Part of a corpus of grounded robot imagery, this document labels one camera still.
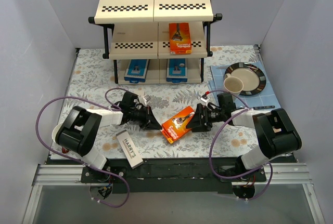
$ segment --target wire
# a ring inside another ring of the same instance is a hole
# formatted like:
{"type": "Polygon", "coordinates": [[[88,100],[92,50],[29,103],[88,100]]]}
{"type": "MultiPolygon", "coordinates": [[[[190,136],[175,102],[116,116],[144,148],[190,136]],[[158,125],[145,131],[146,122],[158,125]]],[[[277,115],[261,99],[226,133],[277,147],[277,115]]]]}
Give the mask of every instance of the wire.
{"type": "Polygon", "coordinates": [[[253,183],[250,185],[250,187],[253,186],[254,183],[255,183],[255,175],[253,175],[253,183]]]}
{"type": "MultiPolygon", "coordinates": [[[[81,101],[86,102],[86,103],[93,104],[93,105],[95,105],[95,106],[97,106],[97,107],[100,107],[100,108],[102,108],[102,109],[105,109],[105,110],[109,110],[109,108],[107,108],[107,107],[105,107],[105,106],[102,106],[102,105],[100,105],[100,104],[97,104],[97,103],[91,102],[91,101],[89,101],[89,100],[87,100],[87,99],[83,99],[83,98],[79,98],[79,97],[72,97],[72,96],[65,96],[65,97],[55,98],[55,99],[51,100],[50,102],[46,103],[46,105],[44,105],[44,106],[42,107],[42,109],[40,110],[40,112],[38,113],[38,116],[37,116],[37,119],[36,119],[35,130],[36,130],[36,135],[37,135],[37,138],[38,138],[39,142],[40,142],[45,148],[47,148],[49,151],[52,151],[52,152],[54,152],[54,153],[57,154],[57,155],[61,155],[61,156],[65,157],[65,158],[71,159],[71,160],[73,160],[73,161],[75,161],[75,162],[77,162],[77,163],[80,163],[80,164],[86,165],[84,162],[82,162],[82,161],[79,160],[79,159],[72,158],[72,157],[70,157],[70,156],[64,155],[64,154],[62,154],[62,153],[60,153],[60,152],[58,152],[58,151],[52,149],[51,147],[49,147],[49,146],[43,141],[43,139],[42,139],[42,137],[41,137],[41,135],[40,135],[40,131],[39,131],[39,122],[40,122],[41,115],[42,115],[43,111],[44,111],[44,110],[46,109],[46,107],[48,107],[51,103],[53,103],[53,102],[55,102],[55,101],[58,101],[58,100],[61,100],[61,99],[76,99],[76,100],[81,100],[81,101]]],[[[87,166],[88,166],[89,168],[91,168],[91,169],[94,169],[95,171],[102,172],[102,173],[104,173],[104,174],[107,174],[107,175],[110,175],[110,176],[114,176],[114,177],[119,178],[120,180],[122,180],[122,181],[125,183],[126,188],[127,188],[127,195],[126,195],[126,198],[125,198],[125,200],[124,200],[121,204],[119,204],[119,205],[113,205],[113,204],[110,204],[110,203],[108,203],[108,202],[105,202],[105,201],[100,200],[100,199],[95,198],[95,197],[92,197],[92,198],[93,198],[94,200],[96,200],[97,202],[101,202],[101,203],[103,203],[103,204],[105,204],[105,205],[108,205],[108,206],[110,206],[110,207],[118,208],[118,207],[123,206],[123,205],[127,202],[128,198],[130,197],[130,186],[129,186],[128,182],[127,182],[124,178],[122,178],[121,176],[119,176],[119,175],[117,175],[117,174],[114,174],[114,173],[111,173],[111,172],[108,172],[108,171],[105,171],[105,170],[101,170],[101,169],[96,168],[96,167],[94,167],[94,166],[92,166],[92,165],[87,165],[87,166]]]]}
{"type": "MultiPolygon", "coordinates": [[[[205,94],[208,95],[209,93],[214,93],[214,92],[217,92],[217,91],[220,91],[220,92],[223,92],[223,93],[230,93],[230,91],[226,91],[226,90],[211,90],[211,91],[206,92],[205,94]]],[[[232,94],[232,93],[230,93],[230,94],[235,96],[236,98],[238,98],[239,101],[241,101],[246,106],[246,108],[250,108],[247,105],[247,103],[245,103],[245,101],[243,99],[241,99],[238,95],[235,95],[235,94],[232,94]]]]}
{"type": "Polygon", "coordinates": [[[106,181],[108,181],[110,178],[111,178],[111,176],[109,175],[109,177],[108,177],[106,180],[104,180],[104,181],[97,180],[97,181],[98,181],[98,182],[106,182],[106,181]]]}
{"type": "Polygon", "coordinates": [[[249,178],[248,182],[245,185],[242,185],[242,186],[246,188],[247,185],[250,183],[250,181],[251,181],[251,178],[249,178]]]}
{"type": "Polygon", "coordinates": [[[112,103],[109,99],[108,99],[108,93],[112,90],[124,90],[124,91],[127,91],[128,93],[130,93],[129,90],[126,90],[124,88],[120,88],[120,87],[116,87],[116,88],[111,88],[111,89],[108,89],[106,92],[105,92],[105,99],[106,101],[108,101],[109,104],[111,104],[114,108],[118,109],[118,110],[121,110],[120,107],[117,105],[117,103],[112,103]]]}
{"type": "Polygon", "coordinates": [[[114,104],[117,105],[117,106],[119,106],[119,103],[120,103],[120,102],[121,102],[121,101],[117,101],[117,102],[115,102],[114,104]]]}
{"type": "MultiPolygon", "coordinates": [[[[240,178],[240,177],[246,176],[246,175],[248,175],[248,174],[250,174],[250,173],[252,173],[252,172],[255,172],[255,171],[257,171],[258,169],[260,169],[260,168],[262,167],[262,166],[259,166],[259,167],[257,167],[257,168],[251,169],[251,170],[249,170],[249,171],[247,171],[247,172],[245,172],[245,173],[242,173],[242,174],[240,174],[240,175],[237,175],[237,176],[221,176],[221,175],[219,175],[218,173],[216,173],[215,170],[214,170],[214,168],[213,168],[213,163],[212,163],[212,153],[213,153],[213,148],[214,148],[214,144],[215,144],[215,142],[216,142],[216,140],[217,140],[217,137],[219,136],[219,134],[221,133],[221,131],[223,130],[223,128],[224,128],[224,127],[225,127],[225,126],[226,126],[226,125],[227,125],[232,119],[234,119],[235,117],[241,115],[242,113],[244,113],[244,112],[246,112],[246,111],[248,111],[248,110],[249,110],[249,109],[244,109],[244,110],[242,110],[242,111],[236,113],[236,114],[233,115],[232,117],[230,117],[227,121],[225,121],[225,122],[223,123],[223,125],[222,125],[221,128],[217,131],[217,133],[215,134],[215,136],[214,136],[214,138],[213,138],[213,141],[212,141],[212,144],[211,144],[211,146],[210,146],[210,150],[209,150],[209,157],[208,157],[208,159],[209,159],[209,167],[210,167],[210,169],[212,170],[213,174],[216,175],[218,178],[221,178],[221,179],[237,179],[237,178],[240,178]]],[[[271,181],[272,181],[272,178],[273,178],[273,167],[272,167],[272,165],[271,165],[270,162],[268,162],[267,164],[271,167],[271,176],[270,176],[270,178],[269,178],[269,180],[268,180],[268,182],[267,182],[265,188],[264,188],[264,189],[263,189],[258,195],[254,196],[254,197],[252,197],[252,198],[250,198],[250,199],[248,199],[248,200],[254,200],[254,199],[257,199],[257,198],[260,197],[260,196],[261,196],[261,195],[267,190],[267,188],[269,187],[269,185],[270,185],[270,183],[271,183],[271,181]]]]}

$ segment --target white box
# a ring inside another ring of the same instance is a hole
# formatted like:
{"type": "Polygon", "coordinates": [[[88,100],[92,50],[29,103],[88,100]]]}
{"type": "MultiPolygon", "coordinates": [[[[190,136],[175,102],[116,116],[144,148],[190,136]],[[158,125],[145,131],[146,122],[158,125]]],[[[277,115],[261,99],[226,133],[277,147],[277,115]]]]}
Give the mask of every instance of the white box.
{"type": "Polygon", "coordinates": [[[116,137],[133,169],[144,163],[127,130],[117,133],[116,137]]]}

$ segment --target floral tablecloth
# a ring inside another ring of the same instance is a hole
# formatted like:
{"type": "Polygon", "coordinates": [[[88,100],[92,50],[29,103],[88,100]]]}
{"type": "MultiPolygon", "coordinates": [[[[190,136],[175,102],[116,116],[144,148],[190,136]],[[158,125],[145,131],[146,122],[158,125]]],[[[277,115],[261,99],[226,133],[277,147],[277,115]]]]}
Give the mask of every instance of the floral tablecloth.
{"type": "MultiPolygon", "coordinates": [[[[153,113],[159,123],[164,123],[186,106],[196,108],[198,95],[205,93],[208,81],[212,80],[211,65],[224,65],[235,62],[256,62],[252,46],[216,46],[211,47],[213,57],[205,59],[204,82],[201,84],[177,85],[117,85],[114,82],[113,62],[102,58],[103,49],[80,50],[73,70],[68,96],[77,96],[107,106],[105,91],[113,87],[133,90],[144,90],[151,97],[153,113]]],[[[113,102],[121,100],[123,92],[113,90],[109,99],[113,102]]],[[[65,100],[59,122],[62,123],[73,106],[94,109],[87,103],[77,100],[65,100]]],[[[216,123],[210,132],[187,133],[180,140],[169,144],[160,131],[142,131],[137,125],[125,124],[100,128],[95,140],[97,149],[107,158],[125,158],[116,139],[116,133],[126,129],[133,139],[142,158],[164,157],[208,157],[209,148],[214,135],[222,123],[216,123]]],[[[255,131],[245,127],[227,126],[217,139],[213,155],[219,157],[235,157],[251,150],[258,144],[255,131]]],[[[53,148],[61,152],[61,147],[53,143],[53,148]]],[[[51,159],[62,157],[51,154],[51,159]]]]}

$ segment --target black patterned plate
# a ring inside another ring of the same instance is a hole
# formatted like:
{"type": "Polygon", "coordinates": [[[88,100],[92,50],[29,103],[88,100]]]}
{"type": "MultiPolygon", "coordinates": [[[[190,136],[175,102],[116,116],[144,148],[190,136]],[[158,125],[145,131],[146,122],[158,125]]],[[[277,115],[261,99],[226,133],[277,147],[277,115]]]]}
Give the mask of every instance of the black patterned plate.
{"type": "Polygon", "coordinates": [[[250,63],[235,63],[225,71],[233,77],[242,80],[244,89],[240,92],[242,96],[252,96],[260,93],[266,86],[265,74],[255,65],[250,63]]]}

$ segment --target orange product box on shelf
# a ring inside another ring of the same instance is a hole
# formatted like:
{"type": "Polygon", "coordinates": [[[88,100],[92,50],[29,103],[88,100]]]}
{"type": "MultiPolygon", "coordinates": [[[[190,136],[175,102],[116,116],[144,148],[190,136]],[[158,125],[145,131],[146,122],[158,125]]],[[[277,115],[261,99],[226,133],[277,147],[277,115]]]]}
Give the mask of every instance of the orange product box on shelf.
{"type": "Polygon", "coordinates": [[[170,144],[177,141],[188,133],[191,129],[187,129],[186,125],[194,116],[194,110],[191,106],[186,107],[177,115],[174,115],[172,118],[167,120],[162,124],[162,134],[168,140],[170,144]]]}
{"type": "Polygon", "coordinates": [[[169,23],[170,54],[191,54],[188,23],[169,23]]]}

